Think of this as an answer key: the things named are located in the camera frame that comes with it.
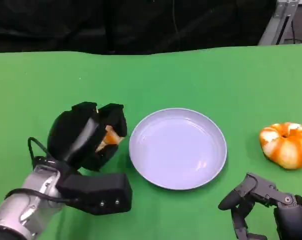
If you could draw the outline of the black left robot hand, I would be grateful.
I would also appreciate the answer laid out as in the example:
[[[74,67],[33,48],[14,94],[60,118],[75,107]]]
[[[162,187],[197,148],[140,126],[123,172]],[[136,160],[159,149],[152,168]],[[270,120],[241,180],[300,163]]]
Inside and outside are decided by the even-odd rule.
[[[84,101],[61,113],[47,138],[47,150],[58,161],[75,169],[99,171],[116,153],[127,136],[124,105],[109,103],[101,108]]]

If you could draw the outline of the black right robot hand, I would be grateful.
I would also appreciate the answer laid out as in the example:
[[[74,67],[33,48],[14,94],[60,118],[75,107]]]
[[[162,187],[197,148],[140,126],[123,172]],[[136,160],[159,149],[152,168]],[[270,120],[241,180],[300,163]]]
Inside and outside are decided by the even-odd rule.
[[[267,239],[265,235],[250,233],[246,223],[246,217],[256,203],[267,208],[274,207],[273,215],[279,239],[302,240],[302,196],[282,192],[274,182],[250,172],[218,205],[221,211],[231,211],[237,239]]]

